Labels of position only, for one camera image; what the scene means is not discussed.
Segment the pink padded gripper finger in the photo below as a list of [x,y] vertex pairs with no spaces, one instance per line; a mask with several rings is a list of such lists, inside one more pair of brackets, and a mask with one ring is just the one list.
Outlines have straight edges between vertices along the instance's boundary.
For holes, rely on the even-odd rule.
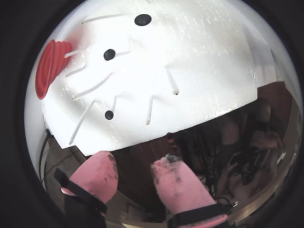
[[117,192],[118,171],[114,156],[100,151],[68,177],[54,173],[64,196],[64,211],[70,228],[105,228],[107,202]]
[[166,155],[151,165],[157,194],[172,217],[169,228],[213,228],[226,222],[225,206],[207,189],[179,157]]

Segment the operator hand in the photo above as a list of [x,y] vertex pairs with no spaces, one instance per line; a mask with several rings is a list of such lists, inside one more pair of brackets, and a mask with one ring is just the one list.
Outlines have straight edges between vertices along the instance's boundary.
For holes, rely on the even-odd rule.
[[249,146],[256,147],[259,150],[282,150],[285,148],[284,142],[279,133],[275,131],[265,132],[262,130],[256,130],[253,132]]

